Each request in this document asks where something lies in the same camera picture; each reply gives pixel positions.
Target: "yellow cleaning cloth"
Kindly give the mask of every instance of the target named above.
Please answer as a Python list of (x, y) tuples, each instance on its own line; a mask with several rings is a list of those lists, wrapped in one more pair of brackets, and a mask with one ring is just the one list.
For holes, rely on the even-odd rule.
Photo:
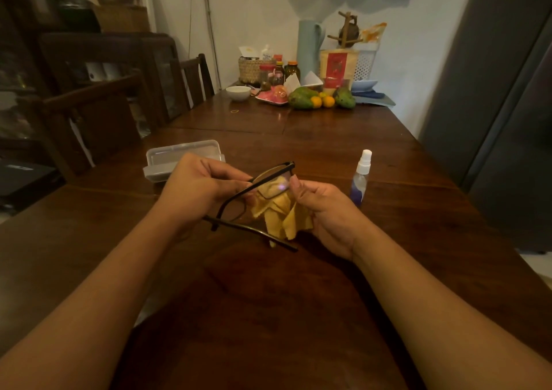
[(297, 232), (313, 228), (313, 219), (308, 210), (298, 204), (290, 190), (279, 195), (280, 186), (286, 183), (283, 176), (267, 182), (257, 188), (255, 194), (256, 203), (252, 208), (254, 218), (264, 214), (264, 221), (267, 224), (267, 232), (278, 239), (295, 239)]

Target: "red label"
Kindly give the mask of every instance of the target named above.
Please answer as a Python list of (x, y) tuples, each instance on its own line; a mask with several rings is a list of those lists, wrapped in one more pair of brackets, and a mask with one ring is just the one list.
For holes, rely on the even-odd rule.
[(347, 53), (329, 53), (328, 66), (326, 68), (327, 78), (336, 78), (341, 81), (345, 76), (345, 65), (347, 64)]

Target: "wooden table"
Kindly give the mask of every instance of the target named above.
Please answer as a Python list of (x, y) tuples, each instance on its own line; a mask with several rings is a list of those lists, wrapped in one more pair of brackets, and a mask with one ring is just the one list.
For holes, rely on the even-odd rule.
[[(216, 139), (258, 174), (294, 160), (348, 192), (373, 151), (363, 212), (453, 291), (552, 360), (552, 293), (392, 112), (291, 111), (224, 94), (0, 226), (0, 351), (84, 279), (148, 211), (145, 152)], [(201, 223), (162, 263), (114, 388), (418, 388), (368, 284), (308, 234), (300, 252)]]

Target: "bottle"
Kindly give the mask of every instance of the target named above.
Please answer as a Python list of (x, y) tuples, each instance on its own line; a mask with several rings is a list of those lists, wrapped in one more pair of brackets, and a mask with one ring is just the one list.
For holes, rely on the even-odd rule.
[(356, 166), (356, 174), (354, 175), (353, 182), (350, 186), (349, 198), (359, 208), (362, 204), (362, 199), (364, 198), (364, 192), (366, 192), (371, 159), (372, 152), (367, 149), (363, 150), (361, 159), (358, 161), (358, 165)]
[(274, 69), (274, 81), (272, 82), (273, 87), (284, 84), (284, 66), (282, 62), (276, 62), (276, 68)]
[(272, 60), (272, 50), (270, 45), (265, 45), (265, 47), (260, 51), (260, 58), (262, 60)]
[(297, 79), (301, 80), (301, 71), (297, 67), (297, 62), (295, 60), (289, 60), (287, 66), (284, 68), (284, 76), (287, 79), (293, 75), (293, 73), (297, 75)]

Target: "white paper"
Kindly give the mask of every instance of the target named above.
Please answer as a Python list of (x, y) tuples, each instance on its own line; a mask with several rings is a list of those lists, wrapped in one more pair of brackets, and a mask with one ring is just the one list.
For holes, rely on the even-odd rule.
[(324, 82), (315, 75), (315, 73), (311, 70), (309, 73), (307, 73), (307, 76), (305, 76), (305, 84), (304, 87), (315, 87), (317, 85), (323, 85)]
[(295, 73), (293, 73), (293, 75), (288, 77), (284, 82), (284, 88), (288, 95), (290, 95), (293, 91), (295, 91), (300, 86), (301, 86), (301, 83), (299, 82), (299, 78)]
[(259, 52), (257, 49), (253, 47), (249, 47), (247, 45), (243, 45), (239, 48), (239, 52), (242, 54), (243, 57), (256, 57), (259, 58)]

